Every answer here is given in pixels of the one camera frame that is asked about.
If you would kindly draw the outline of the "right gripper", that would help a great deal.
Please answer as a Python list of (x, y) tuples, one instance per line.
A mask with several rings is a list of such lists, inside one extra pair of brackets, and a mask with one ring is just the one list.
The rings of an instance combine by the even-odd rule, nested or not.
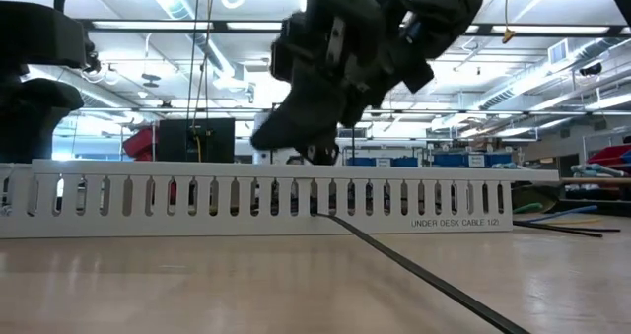
[(272, 43), (271, 74), (291, 90), (253, 132), (251, 145), (258, 151), (292, 148), (312, 165), (332, 166), (339, 155), (338, 121), (356, 124), (398, 84), (411, 93), (427, 85), (434, 78), (431, 28), (416, 15), (405, 26), (396, 15), (385, 19), (381, 35), (339, 18), (329, 29), (310, 30), (305, 12), (283, 20)]

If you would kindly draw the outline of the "brown wooden bench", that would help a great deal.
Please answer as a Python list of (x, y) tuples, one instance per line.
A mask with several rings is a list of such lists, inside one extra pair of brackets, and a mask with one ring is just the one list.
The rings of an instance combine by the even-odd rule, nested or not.
[(631, 187), (631, 177), (564, 177), (560, 179), (560, 182), (562, 184), (598, 184)]

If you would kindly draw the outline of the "black station frame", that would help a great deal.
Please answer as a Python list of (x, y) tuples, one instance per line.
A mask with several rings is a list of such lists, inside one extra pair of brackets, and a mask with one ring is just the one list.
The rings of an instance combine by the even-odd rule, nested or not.
[(337, 103), (298, 102), (281, 105), (265, 121), (273, 149), (293, 149), (307, 164), (334, 166), (358, 142), (356, 128), (341, 127)]

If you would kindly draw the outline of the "blue bin shelf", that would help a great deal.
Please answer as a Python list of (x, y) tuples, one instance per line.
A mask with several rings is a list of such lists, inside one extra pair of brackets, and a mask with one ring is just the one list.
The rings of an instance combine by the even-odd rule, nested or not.
[[(375, 167), (379, 157), (348, 157), (348, 166)], [(421, 167), (419, 156), (385, 157), (387, 167)], [(433, 155), (432, 167), (477, 167), (490, 168), (494, 165), (505, 165), (513, 162), (510, 153), (440, 153)]]

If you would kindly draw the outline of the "yellow hanging tag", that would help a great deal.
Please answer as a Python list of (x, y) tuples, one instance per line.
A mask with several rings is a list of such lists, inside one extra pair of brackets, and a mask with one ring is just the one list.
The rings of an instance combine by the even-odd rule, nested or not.
[(509, 2), (510, 0), (504, 0), (504, 33), (502, 38), (503, 44), (507, 44), (516, 34), (515, 31), (510, 29)]

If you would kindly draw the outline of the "overhead light bar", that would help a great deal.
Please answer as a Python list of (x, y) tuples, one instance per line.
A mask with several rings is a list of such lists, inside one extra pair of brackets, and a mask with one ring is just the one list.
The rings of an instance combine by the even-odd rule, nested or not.
[[(178, 21), (79, 19), (88, 31), (104, 33), (279, 33), (281, 21)], [(509, 24), (523, 37), (631, 37), (631, 28), (621, 25)]]

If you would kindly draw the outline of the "white slotted cable raceway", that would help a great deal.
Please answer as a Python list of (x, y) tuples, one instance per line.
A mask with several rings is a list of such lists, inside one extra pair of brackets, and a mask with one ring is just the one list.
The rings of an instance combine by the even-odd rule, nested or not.
[(35, 173), (0, 164), (0, 238), (506, 232), (509, 181)]

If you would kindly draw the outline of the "silver ventilation duct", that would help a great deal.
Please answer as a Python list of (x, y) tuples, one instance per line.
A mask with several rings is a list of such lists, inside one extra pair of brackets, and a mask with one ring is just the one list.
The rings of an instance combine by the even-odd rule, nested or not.
[[(176, 21), (197, 21), (200, 14), (199, 3), (192, 6), (188, 0), (155, 0), (166, 12), (168, 17)], [(196, 28), (186, 36), (193, 45), (198, 48), (213, 65), (217, 74), (221, 78), (234, 78), (235, 69), (219, 50), (207, 32), (208, 26), (202, 24), (201, 28)]]
[(549, 65), (548, 57), (514, 74), (507, 81), (485, 92), (468, 109), (487, 110), (505, 100), (510, 100), (558, 78), (562, 73), (585, 67), (604, 53), (620, 46), (629, 38), (574, 38), (569, 37), (569, 57), (566, 62)]

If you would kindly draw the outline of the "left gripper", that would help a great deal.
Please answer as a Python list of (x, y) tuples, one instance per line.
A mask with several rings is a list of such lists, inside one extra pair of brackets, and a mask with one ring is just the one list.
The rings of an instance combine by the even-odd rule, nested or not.
[(0, 163), (50, 159), (55, 128), (83, 106), (79, 90), (63, 82), (0, 82)]

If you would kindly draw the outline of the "white vent grille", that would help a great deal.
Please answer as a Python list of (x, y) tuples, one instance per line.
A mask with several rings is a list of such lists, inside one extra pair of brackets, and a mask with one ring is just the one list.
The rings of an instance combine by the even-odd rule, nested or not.
[(558, 65), (566, 62), (569, 57), (569, 43), (568, 39), (564, 38), (557, 43), (554, 43), (547, 49), (548, 64)]

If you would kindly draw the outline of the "black monitor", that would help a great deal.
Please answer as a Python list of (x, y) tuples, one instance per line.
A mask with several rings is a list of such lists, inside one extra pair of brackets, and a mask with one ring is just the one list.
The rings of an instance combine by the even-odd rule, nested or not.
[(157, 160), (231, 164), (235, 122), (234, 118), (163, 120), (158, 128)]

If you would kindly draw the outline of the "ceiling pendant fixture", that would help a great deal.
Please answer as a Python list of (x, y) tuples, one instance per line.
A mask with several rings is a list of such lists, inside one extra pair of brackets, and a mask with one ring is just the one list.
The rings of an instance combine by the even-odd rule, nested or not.
[(149, 58), (149, 44), (150, 44), (151, 35), (152, 35), (151, 33), (148, 33), (145, 38), (143, 72), (141, 74), (141, 78), (145, 80), (145, 82), (143, 83), (144, 87), (158, 88), (159, 87), (158, 81), (161, 80), (161, 77), (147, 72), (147, 63), (148, 63), (148, 58)]

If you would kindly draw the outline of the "dark safety glasses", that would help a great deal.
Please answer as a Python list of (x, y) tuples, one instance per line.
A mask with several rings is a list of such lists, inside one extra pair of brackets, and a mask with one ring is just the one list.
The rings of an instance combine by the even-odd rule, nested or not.
[(520, 185), (511, 191), (514, 209), (530, 204), (540, 204), (541, 212), (551, 210), (558, 203), (560, 194), (558, 187), (547, 184)]

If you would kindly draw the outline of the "white pillar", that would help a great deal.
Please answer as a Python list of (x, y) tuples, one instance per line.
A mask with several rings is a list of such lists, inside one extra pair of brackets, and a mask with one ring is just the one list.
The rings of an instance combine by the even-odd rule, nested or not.
[[(260, 126), (267, 120), (269, 111), (259, 112), (254, 116), (252, 134), (255, 134)], [(274, 151), (259, 151), (253, 149), (253, 162), (256, 165), (285, 165), (287, 160), (296, 156), (293, 149), (283, 149)]]

